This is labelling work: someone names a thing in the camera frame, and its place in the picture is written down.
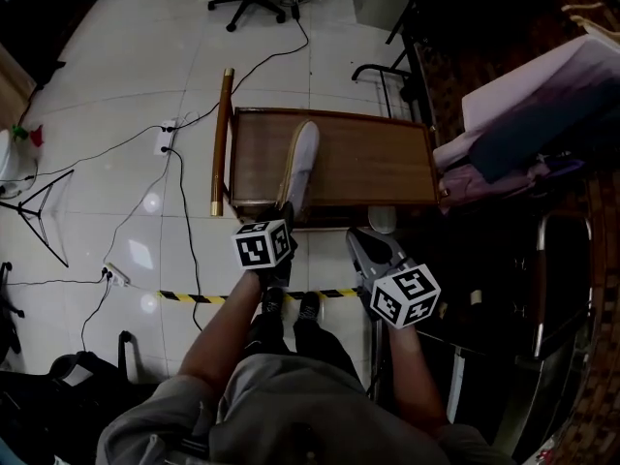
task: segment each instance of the yellow and black tape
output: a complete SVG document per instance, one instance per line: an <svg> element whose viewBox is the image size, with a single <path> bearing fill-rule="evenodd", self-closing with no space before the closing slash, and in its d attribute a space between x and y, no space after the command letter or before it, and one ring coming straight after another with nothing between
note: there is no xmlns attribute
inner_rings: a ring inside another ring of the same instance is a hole
<svg viewBox="0 0 620 465"><path fill-rule="evenodd" d="M320 299L341 298L343 296L357 296L356 290L320 290L315 291ZM204 296L198 294L180 294L170 291L158 291L157 295L161 298L174 301L189 301L191 303L224 303L227 296ZM284 299L287 301L300 300L305 295L303 291L285 292Z"/></svg>

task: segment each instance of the black pants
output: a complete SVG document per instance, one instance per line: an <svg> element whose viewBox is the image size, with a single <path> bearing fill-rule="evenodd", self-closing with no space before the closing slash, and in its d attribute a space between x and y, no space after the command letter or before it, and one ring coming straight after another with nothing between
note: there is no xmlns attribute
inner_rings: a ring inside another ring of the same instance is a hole
<svg viewBox="0 0 620 465"><path fill-rule="evenodd" d="M321 329L316 321L308 320L295 322L293 331L298 355L334 365L359 380L351 357L331 332ZM291 353L284 342L284 327L280 314L261 314L250 326L243 358L259 353Z"/></svg>

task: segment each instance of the shoe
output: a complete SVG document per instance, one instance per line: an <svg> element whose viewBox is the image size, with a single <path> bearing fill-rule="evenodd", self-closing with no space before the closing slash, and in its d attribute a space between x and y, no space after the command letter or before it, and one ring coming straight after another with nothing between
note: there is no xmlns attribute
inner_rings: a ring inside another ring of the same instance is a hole
<svg viewBox="0 0 620 465"><path fill-rule="evenodd" d="M295 220L301 214L303 198L318 151L319 128L314 122L304 120L293 134L277 201L278 208L282 208L286 202L291 202Z"/></svg>
<svg viewBox="0 0 620 465"><path fill-rule="evenodd" d="M299 305L299 317L300 321L314 321L319 318L319 310L321 309L321 301L316 293L306 293Z"/></svg>
<svg viewBox="0 0 620 465"><path fill-rule="evenodd" d="M263 295L263 313L282 315L284 293L280 288L270 288Z"/></svg>

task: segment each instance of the green object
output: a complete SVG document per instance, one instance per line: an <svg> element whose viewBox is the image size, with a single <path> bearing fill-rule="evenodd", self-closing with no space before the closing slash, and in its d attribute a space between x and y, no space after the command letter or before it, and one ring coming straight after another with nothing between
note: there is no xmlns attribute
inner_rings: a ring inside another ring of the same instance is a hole
<svg viewBox="0 0 620 465"><path fill-rule="evenodd" d="M16 140L19 138L20 140L28 139L28 132L20 126L13 125L13 139Z"/></svg>

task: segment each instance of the person's right arm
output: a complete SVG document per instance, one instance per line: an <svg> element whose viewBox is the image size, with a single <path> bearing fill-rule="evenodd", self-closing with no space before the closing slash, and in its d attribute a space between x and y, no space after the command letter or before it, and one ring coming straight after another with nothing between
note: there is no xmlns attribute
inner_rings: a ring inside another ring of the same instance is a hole
<svg viewBox="0 0 620 465"><path fill-rule="evenodd" d="M394 398L400 417L413 427L437 437L448 423L439 391L426 366L418 333L412 325L389 328Z"/></svg>

